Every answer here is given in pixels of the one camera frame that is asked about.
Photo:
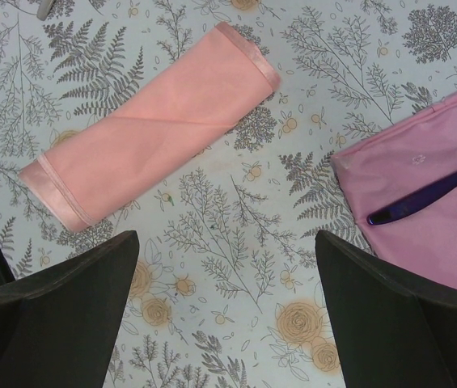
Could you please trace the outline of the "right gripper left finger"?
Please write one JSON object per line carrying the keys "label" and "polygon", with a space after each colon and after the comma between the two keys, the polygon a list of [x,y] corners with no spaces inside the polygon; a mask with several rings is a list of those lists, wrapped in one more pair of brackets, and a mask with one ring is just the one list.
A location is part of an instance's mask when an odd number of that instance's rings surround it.
{"label": "right gripper left finger", "polygon": [[101,387],[137,261],[125,231],[0,285],[0,387]]}

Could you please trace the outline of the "salmon pink cloth napkin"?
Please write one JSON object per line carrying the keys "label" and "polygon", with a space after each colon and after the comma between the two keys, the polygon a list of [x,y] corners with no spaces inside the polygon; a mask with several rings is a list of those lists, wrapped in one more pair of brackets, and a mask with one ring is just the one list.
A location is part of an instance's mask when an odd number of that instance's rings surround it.
{"label": "salmon pink cloth napkin", "polygon": [[79,232],[137,199],[279,86],[256,44],[219,23],[118,109],[40,155],[20,180]]}

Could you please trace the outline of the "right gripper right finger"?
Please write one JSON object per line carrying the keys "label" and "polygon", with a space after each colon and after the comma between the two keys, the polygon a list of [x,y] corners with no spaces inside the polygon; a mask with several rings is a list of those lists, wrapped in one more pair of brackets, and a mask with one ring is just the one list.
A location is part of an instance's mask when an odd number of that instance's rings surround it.
{"label": "right gripper right finger", "polygon": [[315,254],[347,387],[457,387],[457,289],[325,230]]}

